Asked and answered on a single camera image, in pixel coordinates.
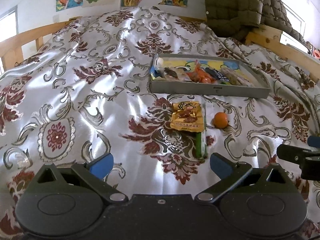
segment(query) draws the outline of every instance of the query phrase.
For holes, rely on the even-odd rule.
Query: orange fruit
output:
[[[212,120],[213,125],[216,128],[223,129],[226,128],[228,125],[228,116],[226,113],[219,112],[216,113],[214,119]]]

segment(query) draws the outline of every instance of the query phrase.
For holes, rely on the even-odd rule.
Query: silver pin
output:
[[[122,193],[114,193],[110,196],[110,199],[112,201],[124,201],[125,200],[125,194]]]
[[[213,200],[213,196],[210,193],[200,193],[197,197],[201,201]]]

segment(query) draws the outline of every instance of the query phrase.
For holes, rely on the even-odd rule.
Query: dark green puffer jacket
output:
[[[301,43],[281,0],[205,0],[208,26],[219,37],[242,40],[252,27],[265,24],[285,31]]]

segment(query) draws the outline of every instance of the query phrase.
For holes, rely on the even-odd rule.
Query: bed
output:
[[[68,167],[111,152],[115,165],[105,181],[129,197],[194,196],[218,182],[208,159],[194,157],[194,138],[168,126],[171,103],[190,99],[206,103],[207,123],[217,112],[229,115],[224,130],[207,128],[208,152],[254,167],[280,163],[308,204],[301,235],[320,234],[320,183],[302,180],[298,166],[276,156],[281,143],[308,148],[308,136],[320,132],[320,89],[303,70],[259,45],[219,38],[204,23],[156,9],[125,8],[62,27],[0,77],[0,238],[21,236],[15,204],[47,162]],[[267,99],[152,94],[155,53],[241,60],[271,93]]]

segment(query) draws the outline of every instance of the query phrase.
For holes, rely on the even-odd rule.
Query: wooden bed frame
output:
[[[26,31],[0,42],[0,58],[2,60],[4,70],[6,71],[12,69],[17,64],[23,62],[23,45],[31,41],[36,41],[36,49],[38,51],[44,44],[44,36],[57,32],[77,18],[78,17],[74,17],[66,22],[54,23],[30,31]],[[190,17],[180,16],[180,18],[188,22],[205,22],[205,20]],[[281,34],[281,30],[261,25],[259,28],[253,29],[252,32],[247,35],[246,44],[259,44],[271,50],[285,60],[292,60],[298,66],[301,66],[308,70],[310,72],[310,78],[317,83],[320,80],[320,61],[317,62],[310,55],[300,52],[292,47],[281,44]]]

